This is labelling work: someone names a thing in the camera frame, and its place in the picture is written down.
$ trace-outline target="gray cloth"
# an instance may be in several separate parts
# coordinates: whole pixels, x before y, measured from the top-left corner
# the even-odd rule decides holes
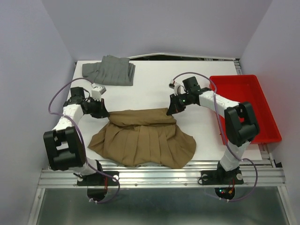
[[[104,56],[102,62],[82,65],[82,76],[91,82],[104,85],[132,86],[135,65],[129,58]]]

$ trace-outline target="red plastic bin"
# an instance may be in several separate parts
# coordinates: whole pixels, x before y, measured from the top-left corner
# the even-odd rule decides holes
[[[260,133],[251,142],[253,144],[281,141],[281,135],[274,121],[268,102],[255,75],[211,76],[216,84],[217,94],[237,102],[250,102],[253,106]],[[225,120],[221,118],[225,129]]]

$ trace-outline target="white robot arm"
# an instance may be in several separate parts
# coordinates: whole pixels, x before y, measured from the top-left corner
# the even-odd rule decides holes
[[[91,97],[86,99],[83,88],[71,88],[71,97],[64,103],[63,115],[70,117],[75,124],[78,124],[85,114],[94,118],[108,117],[109,113],[102,99],[105,92],[104,86],[96,86],[91,91]],[[94,174],[96,171],[91,169],[88,163],[102,170],[98,161],[86,157],[78,133],[66,117],[61,117],[51,131],[44,133],[44,143],[52,170],[72,170],[80,176]]]
[[[214,92],[209,88],[200,88],[196,78],[190,77],[183,81],[186,93],[180,93],[180,84],[171,80],[169,87],[174,89],[174,94],[170,95],[170,106],[167,115],[180,113],[187,105],[197,104],[216,111],[214,102]],[[216,171],[204,171],[209,175],[203,184],[228,184],[236,176],[242,177],[239,170],[240,159],[250,142],[259,133],[259,126],[249,102],[239,103],[231,101],[216,94],[216,107],[218,114],[225,118],[225,130],[228,138],[228,147],[222,159],[219,161]]]

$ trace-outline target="gray wall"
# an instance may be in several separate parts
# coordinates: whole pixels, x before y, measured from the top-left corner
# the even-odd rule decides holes
[[[282,162],[287,189],[300,223],[300,1],[273,0],[242,59],[243,73],[256,74],[282,135],[271,145]]]
[[[76,60],[170,52],[241,57],[271,0],[42,0]]]
[[[0,224],[23,225],[57,120],[47,105],[74,63],[40,0],[2,1],[0,33]]]

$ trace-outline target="white tabletop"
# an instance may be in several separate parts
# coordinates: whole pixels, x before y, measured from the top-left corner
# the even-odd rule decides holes
[[[82,64],[99,61],[78,61],[74,72],[74,79],[82,77]],[[173,90],[168,87],[169,82],[183,72],[198,72],[208,77],[212,75],[236,75],[233,61],[131,61],[135,64],[134,85],[106,86],[103,95],[105,106],[109,112],[121,110],[138,110],[152,108],[168,108],[170,95]],[[194,75],[184,75],[176,79],[182,80]],[[208,87],[209,82],[197,77],[201,87]],[[71,87],[84,87],[91,90],[88,81],[79,80]],[[215,113],[207,108],[189,105],[185,111],[175,114],[174,118],[180,129],[194,137],[197,143],[196,152],[192,160],[220,160],[225,146],[222,143]],[[78,126],[82,132],[85,145],[90,143],[92,136],[108,122],[107,118],[95,119],[84,115]],[[86,154],[92,159],[103,159],[100,155],[86,147]],[[250,145],[244,157],[261,160],[259,147]]]

